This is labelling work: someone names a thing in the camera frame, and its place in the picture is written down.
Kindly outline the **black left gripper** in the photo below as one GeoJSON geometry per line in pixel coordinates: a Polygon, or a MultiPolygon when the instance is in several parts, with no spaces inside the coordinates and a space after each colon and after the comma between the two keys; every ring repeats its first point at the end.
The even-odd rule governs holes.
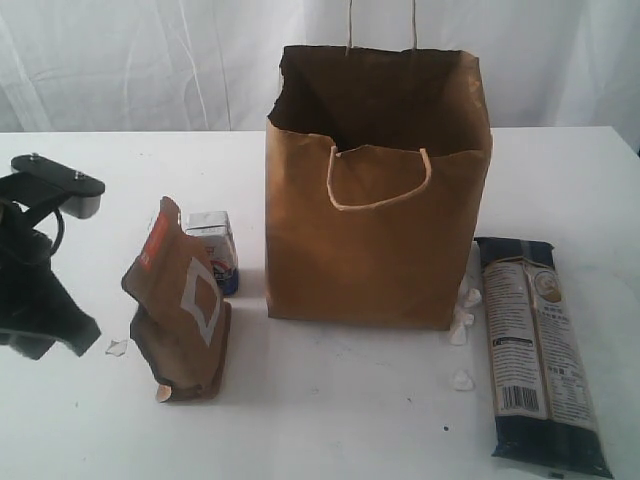
{"type": "Polygon", "coordinates": [[[29,208],[1,196],[1,344],[26,358],[56,343],[80,357],[100,337],[51,270],[64,230],[52,204],[29,208]]]}

